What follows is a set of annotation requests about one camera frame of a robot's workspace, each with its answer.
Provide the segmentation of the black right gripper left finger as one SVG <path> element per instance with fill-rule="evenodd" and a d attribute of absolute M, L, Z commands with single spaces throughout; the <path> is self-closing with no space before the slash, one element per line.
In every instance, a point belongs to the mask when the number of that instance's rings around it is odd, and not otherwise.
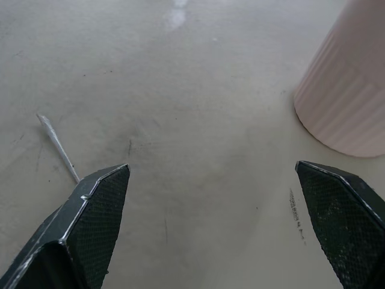
<path fill-rule="evenodd" d="M 83 178 L 0 278 L 0 289 L 101 289 L 122 221 L 127 164 Z"/>

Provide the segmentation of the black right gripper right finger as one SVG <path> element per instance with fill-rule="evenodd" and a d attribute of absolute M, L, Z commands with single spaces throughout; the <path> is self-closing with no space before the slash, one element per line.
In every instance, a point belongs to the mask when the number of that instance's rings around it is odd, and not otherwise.
<path fill-rule="evenodd" d="M 385 201 L 359 176 L 299 161 L 313 230 L 343 289 L 385 289 Z"/>

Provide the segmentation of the pink ribbed ceramic cup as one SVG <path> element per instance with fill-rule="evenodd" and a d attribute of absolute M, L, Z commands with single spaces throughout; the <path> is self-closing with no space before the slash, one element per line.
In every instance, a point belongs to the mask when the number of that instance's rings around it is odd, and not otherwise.
<path fill-rule="evenodd" d="M 385 155 L 385 0 L 349 0 L 294 94 L 318 141 L 354 157 Z"/>

